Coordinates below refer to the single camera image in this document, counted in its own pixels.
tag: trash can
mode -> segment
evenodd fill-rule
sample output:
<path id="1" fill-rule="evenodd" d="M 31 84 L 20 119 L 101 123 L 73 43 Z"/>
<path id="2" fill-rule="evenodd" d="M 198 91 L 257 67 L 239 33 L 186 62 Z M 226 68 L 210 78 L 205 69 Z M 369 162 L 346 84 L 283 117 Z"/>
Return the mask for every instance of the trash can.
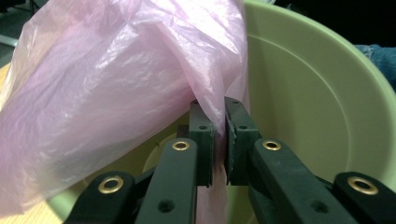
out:
<path id="1" fill-rule="evenodd" d="M 290 146 L 315 174 L 371 175 L 396 190 L 396 96 L 375 66 L 343 37 L 297 13 L 247 0 L 251 116 L 265 137 Z M 160 158 L 188 114 L 118 161 L 49 200 L 66 218 L 97 175 L 139 175 Z M 228 187 L 229 223 L 256 223 L 248 191 Z"/>

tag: translucent plastic bag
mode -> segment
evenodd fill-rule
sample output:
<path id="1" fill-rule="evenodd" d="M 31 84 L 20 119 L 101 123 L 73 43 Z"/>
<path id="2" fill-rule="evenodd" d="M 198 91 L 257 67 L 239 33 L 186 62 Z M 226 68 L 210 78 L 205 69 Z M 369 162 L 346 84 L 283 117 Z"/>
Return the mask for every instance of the translucent plastic bag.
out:
<path id="1" fill-rule="evenodd" d="M 246 61 L 242 1 L 50 0 L 24 25 L 0 94 L 0 216 L 123 156 L 194 98 L 222 137 L 224 95 L 247 98 Z M 200 189 L 205 223 L 223 221 L 215 174 Z"/>

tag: plastic bag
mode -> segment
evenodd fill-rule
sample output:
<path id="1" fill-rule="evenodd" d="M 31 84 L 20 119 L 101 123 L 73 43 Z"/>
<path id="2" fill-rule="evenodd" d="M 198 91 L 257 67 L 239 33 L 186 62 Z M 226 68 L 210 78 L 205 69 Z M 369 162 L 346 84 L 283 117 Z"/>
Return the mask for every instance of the plastic bag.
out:
<path id="1" fill-rule="evenodd" d="M 195 98 L 221 138 L 223 97 L 247 99 L 246 85 L 242 1 L 50 0 L 24 25 L 0 94 L 0 216 L 123 156 Z M 205 223 L 224 220 L 216 174 L 200 189 Z"/>

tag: denim fabric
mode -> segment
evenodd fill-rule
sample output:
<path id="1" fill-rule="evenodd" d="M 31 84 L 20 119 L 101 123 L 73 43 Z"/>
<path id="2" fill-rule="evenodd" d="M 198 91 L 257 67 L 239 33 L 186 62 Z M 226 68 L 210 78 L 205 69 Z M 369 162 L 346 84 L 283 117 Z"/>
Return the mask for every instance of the denim fabric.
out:
<path id="1" fill-rule="evenodd" d="M 378 45 L 356 47 L 375 64 L 396 91 L 396 48 L 381 48 Z"/>

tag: wooden table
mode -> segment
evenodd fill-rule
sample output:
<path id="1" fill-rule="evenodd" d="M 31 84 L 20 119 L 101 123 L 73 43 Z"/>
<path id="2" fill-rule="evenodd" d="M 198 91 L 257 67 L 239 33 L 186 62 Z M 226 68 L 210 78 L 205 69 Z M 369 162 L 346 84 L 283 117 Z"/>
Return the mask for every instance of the wooden table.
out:
<path id="1" fill-rule="evenodd" d="M 0 68 L 0 90 L 6 78 L 9 64 Z M 57 224 L 62 221 L 53 213 L 46 202 L 37 204 L 31 210 L 23 215 L 13 217 L 0 218 L 0 224 L 25 224 L 25 223 L 40 223 L 40 224 Z"/>

